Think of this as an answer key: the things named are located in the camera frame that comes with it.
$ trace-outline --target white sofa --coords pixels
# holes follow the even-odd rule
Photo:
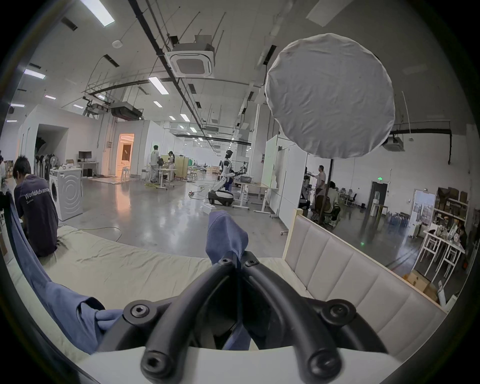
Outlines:
[[[40,328],[66,356],[86,354],[62,334],[31,290],[11,254],[7,267],[22,301]],[[42,264],[50,278],[107,309],[138,299],[161,300],[180,294],[210,268],[206,258],[175,256],[106,240],[69,226],[59,228],[57,251]],[[346,299],[373,327],[389,353],[406,360],[435,331],[445,312],[423,293],[296,210],[283,258],[259,261],[300,295],[320,300]]]
[[[440,325],[446,312],[428,296],[369,256],[294,212],[283,259],[308,293],[345,299],[357,308],[400,362]]]

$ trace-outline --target concrete floor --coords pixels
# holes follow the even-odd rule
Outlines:
[[[423,238],[420,237],[409,238],[407,228],[390,225],[384,217],[380,219],[377,227],[375,217],[368,215],[365,209],[360,210],[352,207],[343,207],[341,220],[332,232],[399,276],[411,272],[423,241]],[[422,262],[415,266],[415,269],[424,274],[430,261],[431,257],[424,257]],[[440,258],[430,267],[426,276],[430,281],[435,275],[435,269],[439,261]],[[445,287],[446,300],[452,294],[458,293],[467,279],[467,274],[460,264],[461,262],[457,264]],[[446,265],[444,264],[433,281],[437,288],[440,280],[442,282],[446,280],[444,278],[445,271]]]
[[[139,180],[112,185],[83,179],[84,213],[64,223],[76,228],[118,227],[122,231],[120,243],[175,255],[206,257],[205,240],[208,215],[201,210],[203,200],[188,197],[189,191],[198,191],[195,199],[206,196],[214,184],[212,176],[195,183],[175,181],[175,187],[167,191],[146,187]],[[280,231],[285,226],[269,215],[253,212],[252,209],[218,206],[227,210],[249,236],[247,249],[257,257],[282,257],[286,236]],[[392,226],[382,218],[375,226],[375,218],[366,210],[343,207],[341,220],[332,230],[341,239],[380,262],[399,276],[410,273],[417,257],[422,239],[411,239],[407,229]],[[115,228],[92,230],[90,233],[110,240],[116,240],[120,231]],[[424,258],[416,269],[424,273],[430,258]],[[435,274],[435,264],[427,278]],[[434,284],[443,278],[443,267]],[[445,288],[446,299],[460,291],[467,275],[457,265]]]
[[[175,181],[167,191],[146,187],[139,180],[112,185],[83,179],[84,213],[62,223],[76,228],[114,226],[122,231],[120,243],[175,255],[206,257],[208,214],[201,211],[202,200],[188,197],[189,191],[208,185],[194,198],[207,195],[215,182],[212,176],[195,183]],[[253,212],[253,209],[218,206],[225,209],[249,237],[247,250],[257,257],[282,257],[286,236],[279,219]],[[89,231],[116,240],[120,231],[106,228]]]

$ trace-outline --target man sitting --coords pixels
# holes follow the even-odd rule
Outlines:
[[[31,173],[28,159],[19,156],[13,166],[13,178],[17,182],[13,195],[28,242],[37,257],[43,257],[57,249],[59,218],[47,181]]]

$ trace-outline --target ceiling pipe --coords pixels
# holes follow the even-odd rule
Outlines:
[[[152,47],[155,51],[155,54],[158,56],[160,62],[164,66],[165,70],[167,71],[168,77],[171,78],[171,79],[176,79],[176,77],[173,74],[171,68],[168,66],[168,62],[167,62],[167,59],[165,58],[165,54],[163,53],[162,49],[158,46],[158,43],[156,42],[156,40],[155,40],[155,38],[152,34],[150,26],[148,25],[147,20],[145,19],[142,11],[140,10],[140,7],[138,6],[138,2],[136,0],[128,0],[128,3],[132,7],[133,13],[135,14],[135,17],[138,19],[138,22],[140,23],[142,29],[144,30],[148,40],[150,41],[150,44],[152,45]],[[175,86],[175,88],[177,89],[177,91],[180,94],[183,101],[185,102],[185,105],[187,106],[190,113],[192,114],[192,117],[195,119],[195,122],[197,123],[198,127],[202,131],[202,134],[204,135],[205,138],[207,138],[207,136],[204,133],[204,129],[202,127],[202,124],[199,122],[199,120],[198,120],[197,116],[195,115],[191,105],[188,103],[187,99],[185,98],[185,95],[183,94],[183,92],[182,92],[182,90],[179,86],[179,83],[176,82],[176,81],[172,81],[172,83]]]

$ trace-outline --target ceiling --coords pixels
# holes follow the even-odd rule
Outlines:
[[[473,123],[465,95],[433,35],[405,1],[353,0],[324,27],[306,18],[317,2],[297,0],[282,20],[279,16],[287,3],[285,0],[150,0],[160,26],[162,19],[166,21],[163,34],[181,37],[181,43],[193,42],[194,35],[199,33],[213,35],[218,28],[213,40],[215,79],[183,81],[194,85],[196,94],[188,91],[187,99],[200,103],[201,109],[195,107],[199,117],[207,124],[218,125],[220,136],[232,136],[236,124],[245,118],[239,116],[244,98],[251,89],[255,99],[264,82],[266,67],[257,67],[257,62],[265,49],[271,44],[277,46],[269,67],[290,42],[325,32],[357,40],[382,61],[394,86],[397,122],[407,121],[401,93],[404,91],[411,121],[447,119],[451,121],[453,133],[465,134],[466,124]],[[23,76],[18,88],[26,92],[17,91],[12,102],[25,104],[25,108],[16,108],[8,119],[17,122],[8,124],[20,126],[36,104],[82,113],[82,109],[73,105],[84,107],[86,101],[82,96],[86,93],[145,80],[150,74],[167,77],[128,1],[102,0],[102,3],[115,20],[106,27],[80,1],[66,14],[77,25],[75,31],[62,23],[53,27],[31,59],[41,68],[29,67],[46,77],[41,80]],[[138,3],[157,37],[145,0]],[[328,4],[332,4],[325,0],[321,3],[326,11]],[[121,40],[123,46],[113,48],[115,40]],[[163,46],[160,37],[157,42]],[[102,58],[105,54],[119,67]],[[179,123],[180,113],[191,117],[174,85],[165,82],[164,86],[168,95],[161,95],[150,83],[141,85],[147,95],[137,85],[124,88],[123,100],[142,109],[146,119],[156,122],[170,121],[169,116],[174,116],[175,123]],[[47,99],[45,95],[54,96],[56,100]],[[253,102],[247,104],[250,121],[255,108]],[[218,124],[213,124],[212,119],[217,119]]]

